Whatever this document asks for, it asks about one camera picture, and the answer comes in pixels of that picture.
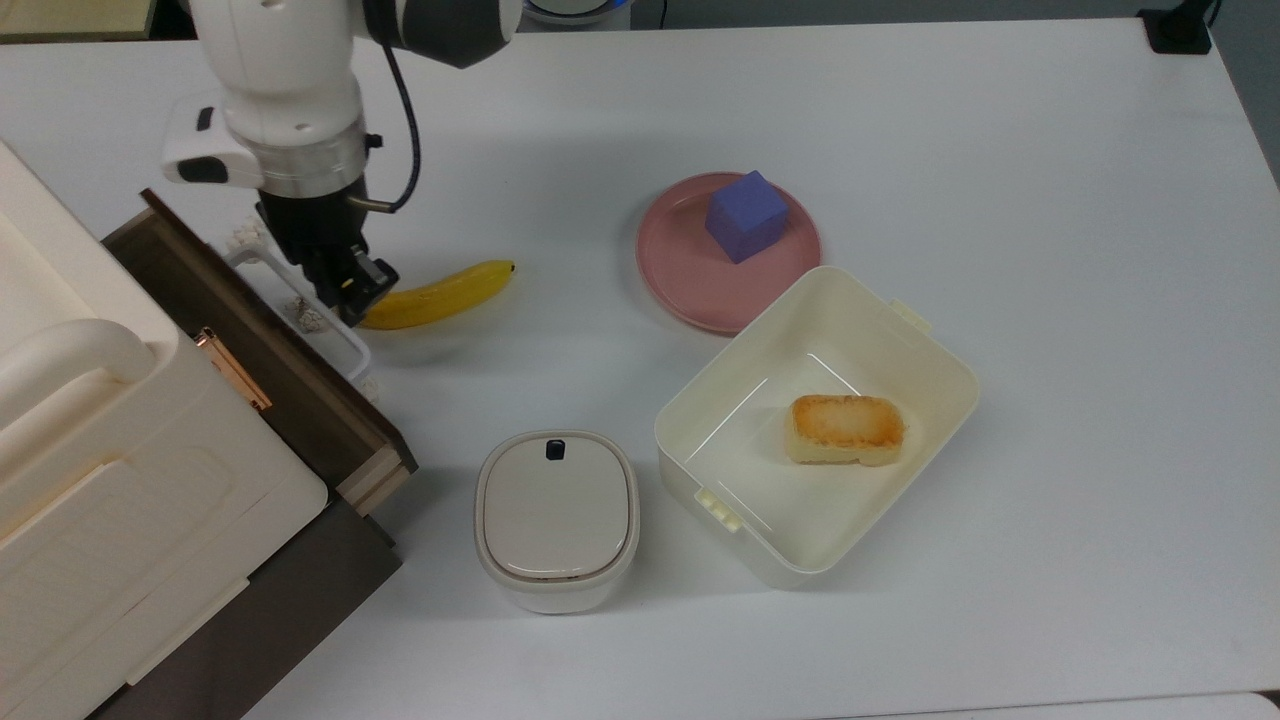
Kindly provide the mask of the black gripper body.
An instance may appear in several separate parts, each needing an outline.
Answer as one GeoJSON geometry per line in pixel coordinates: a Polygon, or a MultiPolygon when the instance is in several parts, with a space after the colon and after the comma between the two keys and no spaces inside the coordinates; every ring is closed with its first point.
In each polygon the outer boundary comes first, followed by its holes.
{"type": "Polygon", "coordinates": [[[257,210],[285,259],[306,273],[342,273],[355,264],[355,251],[367,252],[366,211],[348,197],[365,199],[367,184],[357,179],[343,190],[311,199],[259,191],[257,210]]]}

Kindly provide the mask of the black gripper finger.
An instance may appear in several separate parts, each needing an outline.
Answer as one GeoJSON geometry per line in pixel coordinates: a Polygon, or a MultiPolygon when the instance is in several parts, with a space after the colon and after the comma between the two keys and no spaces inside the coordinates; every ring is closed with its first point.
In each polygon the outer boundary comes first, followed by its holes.
{"type": "Polygon", "coordinates": [[[346,325],[357,325],[361,322],[361,287],[352,254],[348,250],[312,250],[300,263],[321,304],[346,325]]]}
{"type": "Polygon", "coordinates": [[[392,292],[399,281],[398,272],[381,259],[370,258],[365,252],[355,252],[353,304],[378,304],[392,292]]]}

